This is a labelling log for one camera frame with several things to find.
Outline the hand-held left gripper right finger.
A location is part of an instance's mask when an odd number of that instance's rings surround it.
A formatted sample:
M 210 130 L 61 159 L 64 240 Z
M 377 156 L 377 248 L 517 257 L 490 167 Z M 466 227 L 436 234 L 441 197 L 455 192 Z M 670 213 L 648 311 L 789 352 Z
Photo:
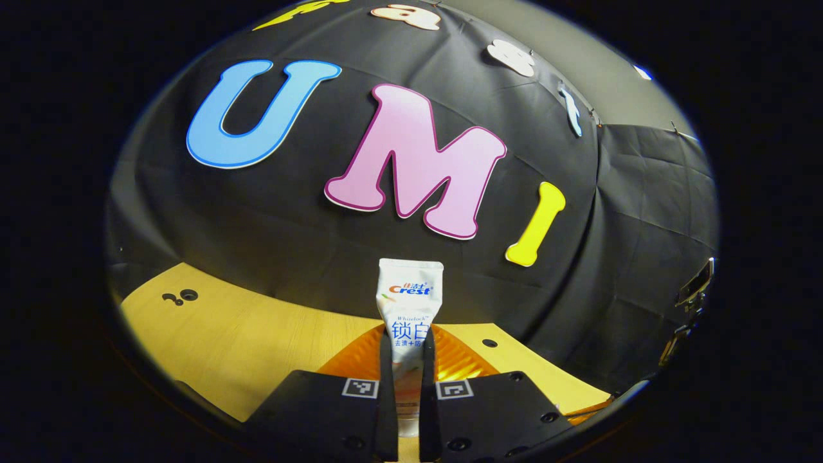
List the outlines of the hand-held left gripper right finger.
M 514 462 L 573 428 L 526 373 L 439 381 L 438 354 L 430 328 L 422 355 L 420 461 Z

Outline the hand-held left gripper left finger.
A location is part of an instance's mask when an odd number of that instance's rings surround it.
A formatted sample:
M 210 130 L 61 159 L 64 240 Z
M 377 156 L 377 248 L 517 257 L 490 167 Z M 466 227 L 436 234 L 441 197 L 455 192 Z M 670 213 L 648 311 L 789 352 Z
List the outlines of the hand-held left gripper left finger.
M 243 424 L 276 462 L 394 462 L 399 423 L 392 354 L 382 325 L 320 372 L 294 370 Z

